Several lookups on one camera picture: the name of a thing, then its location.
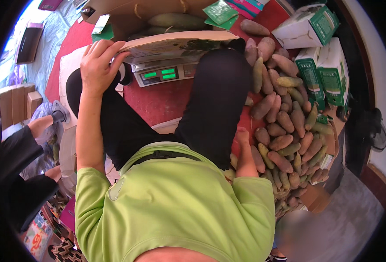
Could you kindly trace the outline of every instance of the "green led display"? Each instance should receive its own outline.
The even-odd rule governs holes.
[[[152,77],[152,76],[157,76],[157,73],[152,72],[152,73],[148,73],[148,74],[143,75],[143,77],[145,77],[145,78]]]
[[[175,78],[175,74],[162,76],[163,79]]]
[[[162,71],[161,71],[161,74],[163,74],[163,75],[169,74],[169,73],[174,73],[174,68],[172,68],[172,69],[166,69],[166,70],[162,70]]]

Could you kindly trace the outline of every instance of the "red floor mat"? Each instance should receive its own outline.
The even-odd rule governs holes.
[[[263,8],[263,11],[254,18],[254,21],[264,25],[270,31],[276,28],[280,23],[289,18],[288,13],[275,1],[269,1]],[[245,40],[249,36],[240,29],[240,23],[244,17],[240,16],[237,22],[232,26],[231,31]],[[72,51],[91,44],[91,32],[94,25],[86,22],[75,22],[65,37],[58,54],[56,55],[52,72],[46,86],[45,95],[49,101],[59,99],[59,66],[60,58],[70,54]],[[258,43],[261,37],[253,37]],[[297,55],[297,50],[289,50],[291,56]],[[129,86],[125,86],[124,95],[127,103],[149,124],[155,125],[174,118],[181,117],[188,102],[193,80],[181,80],[168,83],[161,83],[149,87],[140,88],[136,81]],[[254,102],[262,99],[260,94],[250,93]],[[253,120],[249,115],[250,108],[244,107],[241,114],[239,126],[247,128],[251,134],[257,127],[264,126],[263,120]],[[232,152],[238,155],[238,145],[234,141]]]

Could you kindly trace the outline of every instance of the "green t-shirt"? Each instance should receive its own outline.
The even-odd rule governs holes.
[[[151,159],[155,150],[199,158]],[[273,246],[275,213],[270,181],[222,171],[178,143],[141,148],[113,186],[93,168],[78,171],[75,229],[90,262],[132,262],[162,246],[198,251],[220,262],[260,262]]]

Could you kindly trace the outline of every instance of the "black pants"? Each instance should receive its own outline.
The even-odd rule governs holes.
[[[17,231],[26,231],[44,203],[58,191],[58,184],[45,175],[26,181],[19,175],[43,154],[28,126],[5,139],[0,148],[0,197]]]
[[[104,151],[117,170],[141,147],[159,141],[186,144],[219,168],[229,168],[232,140],[253,84],[251,67],[242,54],[221,49],[201,58],[190,101],[174,134],[155,132],[114,90],[119,80],[118,73],[104,92],[100,116]],[[77,69],[66,83],[68,102],[77,117],[81,92]]]

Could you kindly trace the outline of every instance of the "black strap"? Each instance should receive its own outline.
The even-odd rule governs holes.
[[[195,156],[189,155],[189,154],[184,154],[184,153],[179,153],[179,152],[173,152],[173,151],[154,151],[151,155],[146,155],[144,157],[141,157],[140,159],[136,160],[133,165],[138,165],[146,160],[150,159],[173,159],[176,157],[186,157],[188,159],[193,159],[196,161],[201,161]]]

